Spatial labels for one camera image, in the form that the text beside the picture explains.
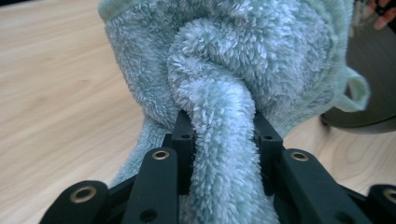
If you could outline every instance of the towel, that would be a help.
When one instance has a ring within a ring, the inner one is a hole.
[[[345,60],[352,8],[352,0],[102,0],[106,34],[144,113],[113,185],[138,173],[185,110],[197,151],[180,222],[277,223],[251,141],[255,111],[285,136],[333,106],[364,109],[368,85]]]

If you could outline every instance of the fluffy towel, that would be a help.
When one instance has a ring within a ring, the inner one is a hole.
[[[274,223],[253,136],[256,110],[285,135],[336,105],[363,109],[364,79],[346,66],[351,0],[102,0],[99,12],[145,114],[114,184],[188,112],[197,132],[182,223]],[[345,97],[347,84],[352,99]]]

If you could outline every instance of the wooden surface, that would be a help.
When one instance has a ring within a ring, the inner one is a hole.
[[[0,223],[37,223],[85,179],[111,181],[142,113],[115,63],[97,0],[0,8]],[[340,183],[365,193],[396,185],[396,133],[356,135],[313,118],[287,147],[313,152]]]

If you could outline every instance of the person's hand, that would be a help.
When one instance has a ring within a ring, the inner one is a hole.
[[[378,0],[378,4],[375,2],[375,0],[370,0],[370,2],[367,4],[366,8],[366,13],[363,15],[364,19],[368,19],[371,17],[375,9],[377,7],[386,7],[391,1],[394,0]],[[396,7],[392,7],[388,9],[382,16],[380,16],[374,24],[374,28],[376,30],[380,30],[384,28],[389,22],[393,21],[396,18]]]

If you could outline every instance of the screw hole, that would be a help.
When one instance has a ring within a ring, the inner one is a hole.
[[[385,197],[393,203],[396,203],[396,190],[395,189],[384,189]]]
[[[140,220],[145,223],[150,223],[157,218],[157,212],[155,210],[149,209],[140,214]]]
[[[345,212],[337,212],[335,214],[335,218],[337,218],[337,220],[343,224],[354,224],[355,223],[353,218]]]
[[[85,186],[79,189],[76,189],[70,195],[70,201],[73,203],[85,203],[89,201],[96,194],[96,188],[93,186]]]
[[[168,157],[169,157],[169,152],[163,150],[156,151],[152,154],[152,158],[154,158],[154,160],[157,161],[165,160]]]
[[[292,158],[294,158],[297,161],[308,161],[309,160],[309,157],[307,157],[302,152],[292,152],[290,155]]]

